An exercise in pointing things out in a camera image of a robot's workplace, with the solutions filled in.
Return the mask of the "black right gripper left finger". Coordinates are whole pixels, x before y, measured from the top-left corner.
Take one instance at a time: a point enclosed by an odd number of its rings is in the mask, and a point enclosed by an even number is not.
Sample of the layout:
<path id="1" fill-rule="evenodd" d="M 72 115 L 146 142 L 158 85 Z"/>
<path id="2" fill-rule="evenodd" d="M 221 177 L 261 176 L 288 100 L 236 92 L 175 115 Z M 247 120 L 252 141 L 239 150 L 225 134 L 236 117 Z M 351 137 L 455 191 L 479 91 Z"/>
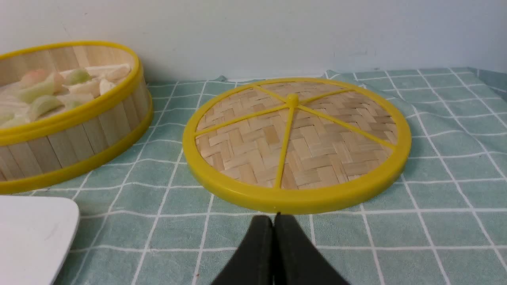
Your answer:
<path id="1" fill-rule="evenodd" d="M 255 215 L 233 256 L 214 278 L 213 285 L 271 285 L 273 224 Z"/>

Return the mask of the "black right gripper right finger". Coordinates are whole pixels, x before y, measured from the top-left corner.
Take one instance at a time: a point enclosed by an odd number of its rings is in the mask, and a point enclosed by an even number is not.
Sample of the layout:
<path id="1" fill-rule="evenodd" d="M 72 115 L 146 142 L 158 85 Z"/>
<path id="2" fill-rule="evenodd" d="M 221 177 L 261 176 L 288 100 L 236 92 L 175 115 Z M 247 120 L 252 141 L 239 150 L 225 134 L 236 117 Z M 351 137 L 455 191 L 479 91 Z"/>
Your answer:
<path id="1" fill-rule="evenodd" d="M 274 219 L 274 284 L 347 285 L 311 243 L 293 215 Z"/>

